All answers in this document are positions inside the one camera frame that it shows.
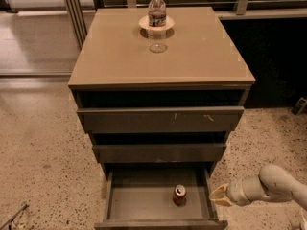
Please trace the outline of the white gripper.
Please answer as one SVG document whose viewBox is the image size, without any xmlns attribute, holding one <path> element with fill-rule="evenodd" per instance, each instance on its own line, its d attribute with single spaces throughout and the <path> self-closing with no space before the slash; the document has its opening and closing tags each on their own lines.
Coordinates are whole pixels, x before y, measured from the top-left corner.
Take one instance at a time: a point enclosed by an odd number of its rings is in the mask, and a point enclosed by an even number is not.
<svg viewBox="0 0 307 230">
<path fill-rule="evenodd" d="M 238 206 L 250 205 L 242 179 L 234 179 L 228 185 L 223 184 L 217 187 L 210 193 L 210 197 L 213 203 L 224 207 L 231 207 L 232 203 Z"/>
</svg>

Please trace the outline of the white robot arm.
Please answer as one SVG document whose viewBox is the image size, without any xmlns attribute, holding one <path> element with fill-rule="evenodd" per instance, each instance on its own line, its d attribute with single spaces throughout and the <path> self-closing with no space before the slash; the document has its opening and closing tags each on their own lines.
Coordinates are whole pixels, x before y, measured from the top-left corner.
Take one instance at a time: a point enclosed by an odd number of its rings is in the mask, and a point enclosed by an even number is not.
<svg viewBox="0 0 307 230">
<path fill-rule="evenodd" d="M 307 210 L 307 186 L 281 167 L 268 164 L 257 175 L 234 179 L 210 193 L 209 199 L 221 206 L 247 206 L 254 201 L 270 203 L 294 201 Z"/>
</svg>

